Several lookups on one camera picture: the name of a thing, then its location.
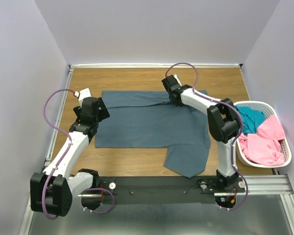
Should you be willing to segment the grey-blue t-shirt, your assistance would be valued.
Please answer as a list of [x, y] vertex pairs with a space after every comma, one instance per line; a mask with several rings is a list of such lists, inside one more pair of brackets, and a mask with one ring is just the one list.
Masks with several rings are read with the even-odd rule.
[[96, 148], [166, 148], [164, 167], [192, 178], [205, 171], [211, 146], [207, 116], [177, 107], [162, 91], [103, 91], [110, 115], [98, 126]]

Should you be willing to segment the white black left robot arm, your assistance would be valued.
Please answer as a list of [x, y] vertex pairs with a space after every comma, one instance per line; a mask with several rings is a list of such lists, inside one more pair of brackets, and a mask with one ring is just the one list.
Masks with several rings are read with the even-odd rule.
[[76, 120], [66, 133], [65, 144], [42, 173], [34, 173], [30, 178], [31, 209], [42, 212], [49, 220], [66, 216], [80, 193], [104, 190], [99, 185], [97, 171], [81, 169], [73, 178], [70, 172], [97, 133], [98, 124], [110, 115], [100, 97], [86, 97], [73, 110]]

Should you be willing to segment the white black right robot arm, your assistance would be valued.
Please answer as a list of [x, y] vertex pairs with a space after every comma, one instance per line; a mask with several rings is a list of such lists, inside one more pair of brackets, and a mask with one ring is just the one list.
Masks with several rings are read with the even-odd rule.
[[232, 101], [212, 98], [189, 85], [181, 86], [177, 83], [164, 87], [170, 101], [176, 106], [188, 105], [207, 115], [209, 132], [218, 146], [216, 187], [222, 192], [228, 191], [239, 179], [235, 143], [243, 125]]

